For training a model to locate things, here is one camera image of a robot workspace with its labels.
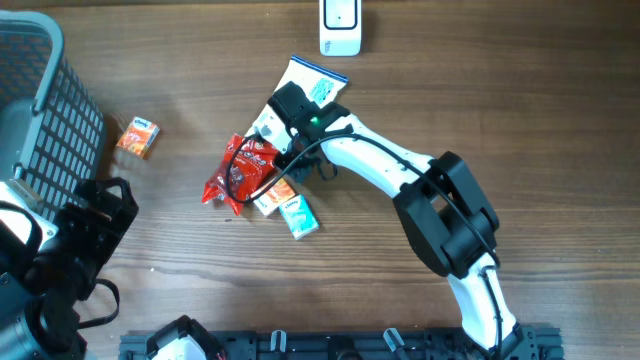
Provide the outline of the teal tissue pack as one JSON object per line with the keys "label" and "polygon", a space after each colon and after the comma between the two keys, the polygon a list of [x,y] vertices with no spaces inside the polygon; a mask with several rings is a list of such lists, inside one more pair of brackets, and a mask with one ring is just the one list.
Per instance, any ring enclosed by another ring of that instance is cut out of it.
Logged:
{"label": "teal tissue pack", "polygon": [[319,223],[303,195],[296,195],[286,201],[279,210],[295,240],[300,240],[319,228]]}

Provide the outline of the orange tissue pack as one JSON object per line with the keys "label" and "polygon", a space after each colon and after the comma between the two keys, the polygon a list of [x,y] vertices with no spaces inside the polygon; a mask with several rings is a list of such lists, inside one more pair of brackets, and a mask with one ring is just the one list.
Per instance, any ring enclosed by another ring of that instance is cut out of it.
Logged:
{"label": "orange tissue pack", "polygon": [[263,216],[268,217],[282,204],[295,196],[295,190],[284,178],[281,178],[268,191],[259,196],[254,201],[254,204]]}
{"label": "orange tissue pack", "polygon": [[160,128],[157,124],[134,117],[116,146],[138,158],[144,158],[159,132]]}

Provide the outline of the red snack bag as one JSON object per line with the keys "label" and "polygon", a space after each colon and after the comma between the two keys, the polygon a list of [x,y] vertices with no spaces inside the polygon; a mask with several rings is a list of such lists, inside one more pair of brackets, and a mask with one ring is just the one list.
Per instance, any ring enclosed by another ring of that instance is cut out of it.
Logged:
{"label": "red snack bag", "polygon": [[235,215],[240,215],[245,202],[274,171],[278,154],[267,141],[234,134],[219,167],[205,182],[201,202],[219,200],[229,205]]}

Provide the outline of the cream snack pouch blue seal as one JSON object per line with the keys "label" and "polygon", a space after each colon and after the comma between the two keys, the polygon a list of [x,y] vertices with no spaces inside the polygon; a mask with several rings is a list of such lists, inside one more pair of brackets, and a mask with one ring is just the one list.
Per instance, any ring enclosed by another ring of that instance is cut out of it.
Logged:
{"label": "cream snack pouch blue seal", "polygon": [[323,107],[336,99],[339,92],[348,84],[349,78],[297,55],[292,55],[274,91],[279,90],[288,82],[300,86],[310,101]]}

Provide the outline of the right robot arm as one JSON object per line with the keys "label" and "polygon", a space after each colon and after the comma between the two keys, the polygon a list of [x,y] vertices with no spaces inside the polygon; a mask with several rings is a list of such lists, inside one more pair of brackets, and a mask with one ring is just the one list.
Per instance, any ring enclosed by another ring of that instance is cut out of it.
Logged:
{"label": "right robot arm", "polygon": [[284,172],[320,153],[333,167],[358,174],[391,198],[413,252],[449,282],[473,353],[525,359],[536,352],[531,333],[510,312],[500,288],[499,219],[458,155],[433,158],[409,151],[368,129],[347,108],[316,104],[292,81],[267,105],[285,138]]}

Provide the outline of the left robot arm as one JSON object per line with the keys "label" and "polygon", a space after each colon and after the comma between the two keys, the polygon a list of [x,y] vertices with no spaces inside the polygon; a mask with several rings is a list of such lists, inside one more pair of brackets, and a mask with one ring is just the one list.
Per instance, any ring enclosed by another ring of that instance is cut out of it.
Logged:
{"label": "left robot arm", "polygon": [[53,219],[56,233],[47,237],[35,214],[4,201],[1,209],[23,217],[17,235],[1,226],[1,356],[4,359],[84,359],[83,329],[102,326],[114,314],[83,321],[75,311],[97,285],[119,292],[99,278],[138,214],[128,181],[83,180],[75,195],[80,206],[65,204]]}

